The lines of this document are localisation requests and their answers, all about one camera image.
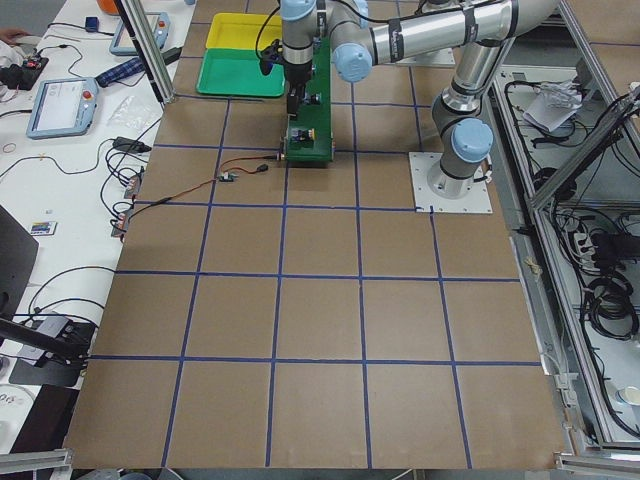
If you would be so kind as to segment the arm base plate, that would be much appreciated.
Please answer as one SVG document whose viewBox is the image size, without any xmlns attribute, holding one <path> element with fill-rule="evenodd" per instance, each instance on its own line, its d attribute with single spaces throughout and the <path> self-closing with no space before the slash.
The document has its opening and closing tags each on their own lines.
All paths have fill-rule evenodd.
<svg viewBox="0 0 640 480">
<path fill-rule="evenodd" d="M 493 213 L 487 180 L 481 166 L 474 176 L 457 180 L 441 169 L 439 152 L 410 152 L 409 163 L 415 210 L 420 213 Z"/>
</svg>

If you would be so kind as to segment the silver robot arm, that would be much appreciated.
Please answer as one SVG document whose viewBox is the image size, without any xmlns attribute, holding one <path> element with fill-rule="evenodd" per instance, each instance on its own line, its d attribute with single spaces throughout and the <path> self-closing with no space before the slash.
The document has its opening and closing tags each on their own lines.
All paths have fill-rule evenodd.
<svg viewBox="0 0 640 480">
<path fill-rule="evenodd" d="M 445 144 L 436 172 L 447 186 L 459 186 L 473 174 L 452 144 L 455 127 L 479 114 L 515 38 L 543 23 L 557 6 L 555 1 L 422 1 L 410 15 L 376 19 L 369 17 L 365 1 L 282 1 L 282 36 L 262 52 L 261 62 L 282 65 L 287 114 L 295 119 L 321 39 L 329 43 L 337 74 L 349 83 L 365 79 L 377 65 L 428 66 L 442 53 L 459 50 L 451 82 L 432 108 Z"/>
</svg>

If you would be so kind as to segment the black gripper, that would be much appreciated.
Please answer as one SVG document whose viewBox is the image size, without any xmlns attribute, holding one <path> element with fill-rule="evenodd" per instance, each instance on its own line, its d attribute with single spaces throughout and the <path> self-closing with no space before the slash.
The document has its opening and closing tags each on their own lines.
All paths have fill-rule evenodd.
<svg viewBox="0 0 640 480">
<path fill-rule="evenodd" d="M 289 85 L 287 93 L 287 114 L 296 118 L 300 105 L 304 103 L 306 85 L 312 78 L 313 63 L 308 61 L 303 64 L 286 62 L 284 75 Z"/>
</svg>

